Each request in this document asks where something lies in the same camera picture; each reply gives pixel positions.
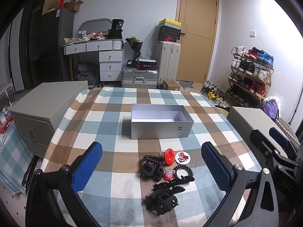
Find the large black hair claw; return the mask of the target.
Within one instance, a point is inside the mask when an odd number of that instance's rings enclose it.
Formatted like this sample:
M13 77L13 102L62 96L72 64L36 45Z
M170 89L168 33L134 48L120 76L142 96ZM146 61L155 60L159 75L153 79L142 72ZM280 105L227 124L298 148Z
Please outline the large black hair claw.
M172 211L178 206L177 197L172 190L158 189L143 200L146 209L154 215L160 216Z

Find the purple bag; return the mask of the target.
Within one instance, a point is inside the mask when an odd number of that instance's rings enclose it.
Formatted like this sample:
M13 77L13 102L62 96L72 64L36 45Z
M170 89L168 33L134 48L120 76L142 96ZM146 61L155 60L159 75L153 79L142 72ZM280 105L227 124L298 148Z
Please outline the purple bag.
M281 103L282 97L269 96L262 101L261 109L266 113L272 121L275 121L278 117L281 117Z

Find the beige cabinet right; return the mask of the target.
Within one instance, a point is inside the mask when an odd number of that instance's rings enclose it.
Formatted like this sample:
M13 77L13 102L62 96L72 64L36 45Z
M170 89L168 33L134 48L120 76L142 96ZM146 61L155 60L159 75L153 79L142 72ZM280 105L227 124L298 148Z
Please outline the beige cabinet right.
M253 130L259 130L284 157L288 157L282 147L269 135L269 129L274 127L282 136L286 135L282 130L268 117L261 109L231 107L227 120L236 129L245 143L251 147L250 133Z

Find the white round badge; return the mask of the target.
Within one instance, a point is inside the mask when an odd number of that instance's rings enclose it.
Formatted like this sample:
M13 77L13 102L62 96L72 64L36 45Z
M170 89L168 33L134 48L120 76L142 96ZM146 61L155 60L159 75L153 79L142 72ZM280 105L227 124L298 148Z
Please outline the white round badge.
M187 165L191 161L191 156L185 151L175 154L175 162L179 165Z

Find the silver open box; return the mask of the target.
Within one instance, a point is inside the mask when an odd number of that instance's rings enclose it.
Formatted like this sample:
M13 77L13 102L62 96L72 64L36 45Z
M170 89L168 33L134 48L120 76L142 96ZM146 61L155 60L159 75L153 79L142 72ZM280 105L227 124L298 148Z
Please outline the silver open box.
M194 121L184 106L131 105L132 139L168 139L188 137Z

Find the small cardboard box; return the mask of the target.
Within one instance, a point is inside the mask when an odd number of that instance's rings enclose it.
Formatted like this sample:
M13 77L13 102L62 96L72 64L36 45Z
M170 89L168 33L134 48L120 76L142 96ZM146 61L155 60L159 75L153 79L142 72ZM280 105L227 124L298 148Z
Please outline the small cardboard box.
M163 89L165 89L165 90L172 90L172 91L179 91L180 90L180 86L175 81L164 80L163 81Z

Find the white upright suitcase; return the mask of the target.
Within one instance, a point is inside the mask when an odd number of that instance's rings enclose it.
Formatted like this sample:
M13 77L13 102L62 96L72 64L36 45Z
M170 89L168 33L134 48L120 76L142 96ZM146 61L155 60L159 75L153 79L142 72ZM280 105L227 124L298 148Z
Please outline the white upright suitcase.
M156 45L155 60L158 64L158 84L164 80L176 80L181 45L179 43L159 41Z

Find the black red box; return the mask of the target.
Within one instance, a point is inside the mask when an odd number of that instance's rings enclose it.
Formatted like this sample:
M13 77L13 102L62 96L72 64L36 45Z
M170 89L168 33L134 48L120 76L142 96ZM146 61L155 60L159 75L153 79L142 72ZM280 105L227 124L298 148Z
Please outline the black red box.
M136 69L138 70L155 70L157 62L152 59L138 59L136 61Z

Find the silver lying suitcase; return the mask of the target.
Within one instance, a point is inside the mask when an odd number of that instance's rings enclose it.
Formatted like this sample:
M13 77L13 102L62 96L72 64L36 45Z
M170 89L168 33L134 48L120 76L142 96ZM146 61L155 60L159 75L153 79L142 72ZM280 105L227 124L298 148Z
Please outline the silver lying suitcase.
M138 70L135 68L122 69L122 88L156 89L157 85L157 70Z

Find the wooden door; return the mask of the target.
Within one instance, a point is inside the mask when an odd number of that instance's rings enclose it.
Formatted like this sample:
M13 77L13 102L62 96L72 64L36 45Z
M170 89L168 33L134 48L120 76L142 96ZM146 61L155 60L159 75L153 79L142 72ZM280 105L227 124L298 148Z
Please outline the wooden door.
M217 31L219 0L178 0L181 23L177 80L204 82L208 76Z

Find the yellow shoe box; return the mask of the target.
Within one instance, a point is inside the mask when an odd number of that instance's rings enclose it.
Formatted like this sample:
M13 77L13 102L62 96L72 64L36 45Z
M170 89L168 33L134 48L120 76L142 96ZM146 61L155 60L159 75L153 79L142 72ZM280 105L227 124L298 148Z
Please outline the yellow shoe box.
M177 22L177 21L174 21L171 19L163 19L163 20L159 21L159 24L158 24L159 27L169 26L169 27L173 27L176 29L180 28L181 25L182 25L181 22Z

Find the flower bouquet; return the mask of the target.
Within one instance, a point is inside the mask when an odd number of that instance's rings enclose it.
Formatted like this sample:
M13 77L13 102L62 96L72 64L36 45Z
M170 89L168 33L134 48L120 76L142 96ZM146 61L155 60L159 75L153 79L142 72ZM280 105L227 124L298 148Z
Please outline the flower bouquet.
M134 36L126 38L126 41L129 43L131 49L134 52L133 53L133 61L135 61L141 55L141 48L142 48L143 42L141 40L138 40Z

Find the dark refrigerator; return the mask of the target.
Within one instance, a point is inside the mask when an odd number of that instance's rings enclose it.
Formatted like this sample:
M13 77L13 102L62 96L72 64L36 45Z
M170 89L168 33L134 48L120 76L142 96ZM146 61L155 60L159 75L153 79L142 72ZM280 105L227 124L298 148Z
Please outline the dark refrigerator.
M25 89L43 82L70 81L65 38L73 36L74 12L59 8L42 15L42 8L22 12L19 58Z

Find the white dressing desk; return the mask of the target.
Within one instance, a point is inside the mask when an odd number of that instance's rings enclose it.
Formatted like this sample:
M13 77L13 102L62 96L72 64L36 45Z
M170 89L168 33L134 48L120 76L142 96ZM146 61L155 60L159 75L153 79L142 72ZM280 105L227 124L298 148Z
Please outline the white dressing desk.
M98 53L101 82L121 80L124 66L124 42L120 39L73 42L63 46L64 54Z

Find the grey mirror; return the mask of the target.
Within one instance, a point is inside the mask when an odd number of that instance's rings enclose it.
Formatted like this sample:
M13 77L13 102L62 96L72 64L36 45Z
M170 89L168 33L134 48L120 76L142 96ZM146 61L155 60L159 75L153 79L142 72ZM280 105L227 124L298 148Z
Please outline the grey mirror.
M111 29L112 20L108 18L91 19L83 22L78 31L86 31L86 34L93 32L107 33Z

